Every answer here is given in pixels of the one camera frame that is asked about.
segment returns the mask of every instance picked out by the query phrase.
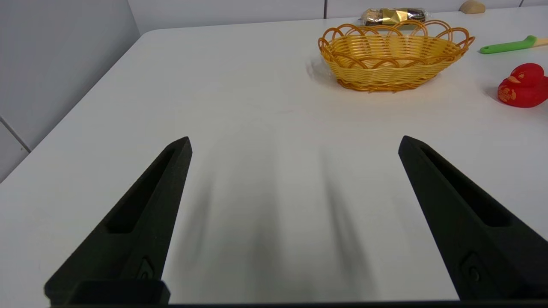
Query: wall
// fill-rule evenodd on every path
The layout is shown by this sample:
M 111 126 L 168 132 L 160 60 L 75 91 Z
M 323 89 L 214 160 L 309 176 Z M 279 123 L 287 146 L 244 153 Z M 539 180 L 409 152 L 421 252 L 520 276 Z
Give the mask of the wall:
M 28 155 L 12 133 L 0 123 L 0 183 Z
M 523 0 L 523 7 L 533 7 L 535 5 L 548 5 L 548 0 Z
M 141 35 L 155 29 L 321 19 L 324 0 L 129 0 Z
M 328 0 L 327 18 L 356 17 L 368 8 L 418 7 L 430 12 L 458 11 L 465 0 Z M 487 9 L 517 8 L 521 0 L 481 0 Z
M 30 149 L 139 38 L 127 0 L 1 0 L 0 116 Z

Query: yellow basket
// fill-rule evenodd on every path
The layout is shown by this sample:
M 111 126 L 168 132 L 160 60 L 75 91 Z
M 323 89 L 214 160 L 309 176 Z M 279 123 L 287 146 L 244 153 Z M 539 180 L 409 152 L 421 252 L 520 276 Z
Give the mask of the yellow basket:
M 404 35 L 399 29 L 405 25 L 416 28 Z M 431 25 L 441 25 L 444 31 L 431 37 L 426 28 Z M 455 32 L 462 32 L 464 40 L 454 43 Z M 394 26 L 344 24 L 329 28 L 319 38 L 318 47 L 341 86 L 397 92 L 414 89 L 433 78 L 459 60 L 474 39 L 467 29 L 451 28 L 441 20 L 406 20 Z

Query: white table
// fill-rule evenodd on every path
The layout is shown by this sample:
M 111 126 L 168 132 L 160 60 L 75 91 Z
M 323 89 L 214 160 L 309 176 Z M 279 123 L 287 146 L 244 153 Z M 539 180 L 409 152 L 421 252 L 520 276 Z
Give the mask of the white table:
M 163 279 L 172 303 L 427 300 L 457 295 L 397 155 L 430 144 L 548 238 L 548 104 L 494 100 L 548 49 L 548 7 L 440 13 L 476 42 L 422 87 L 347 90 L 311 70 L 352 19 L 145 34 L 0 186 L 0 301 L 43 285 L 171 141 L 194 150 Z

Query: gold wrapper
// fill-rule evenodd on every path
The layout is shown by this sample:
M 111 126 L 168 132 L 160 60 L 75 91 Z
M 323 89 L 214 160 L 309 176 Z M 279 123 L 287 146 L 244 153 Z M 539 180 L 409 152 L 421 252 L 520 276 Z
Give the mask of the gold wrapper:
M 427 12 L 421 8 L 379 8 L 363 12 L 362 25 L 395 25 L 408 19 L 426 21 Z
M 407 20 L 407 9 L 382 9 L 382 24 L 395 25 L 398 22 Z

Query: rubber duck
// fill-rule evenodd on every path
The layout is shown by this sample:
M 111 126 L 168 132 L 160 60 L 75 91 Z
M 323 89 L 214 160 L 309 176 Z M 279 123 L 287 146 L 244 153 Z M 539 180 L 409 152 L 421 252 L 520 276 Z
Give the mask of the rubber duck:
M 526 63 L 516 67 L 498 89 L 499 99 L 510 106 L 530 108 L 548 99 L 548 77 L 542 66 Z

